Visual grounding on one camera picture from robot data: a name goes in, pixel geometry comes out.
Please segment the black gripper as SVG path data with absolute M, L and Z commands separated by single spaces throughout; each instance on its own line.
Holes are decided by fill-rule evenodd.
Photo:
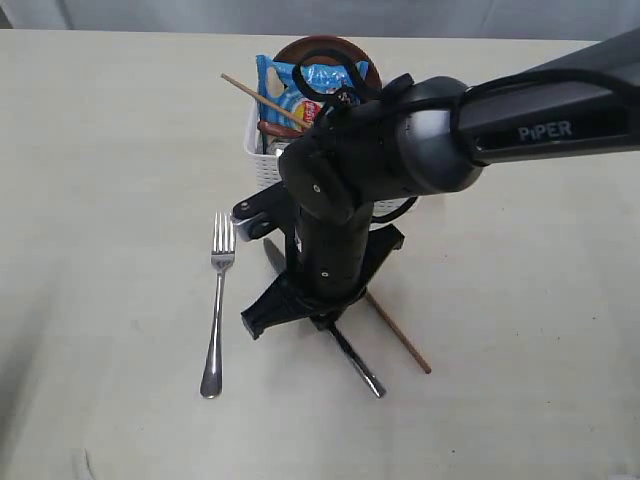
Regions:
M 346 223 L 336 225 L 300 206 L 292 208 L 293 273 L 278 275 L 241 312 L 242 323 L 253 339 L 268 328 L 350 306 L 361 267 L 366 287 L 388 256 L 404 243 L 404 235 L 394 225 L 369 232 L 372 214 L 373 206 L 362 204 Z

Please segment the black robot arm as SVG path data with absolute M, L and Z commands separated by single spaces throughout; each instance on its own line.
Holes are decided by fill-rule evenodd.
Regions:
M 308 318 L 329 329 L 404 241 L 378 201 L 456 193 L 494 163 L 639 146 L 639 34 L 629 31 L 476 86 L 402 75 L 322 95 L 279 156 L 280 181 L 233 210 L 241 236 L 285 237 L 286 266 L 242 314 L 253 337 Z

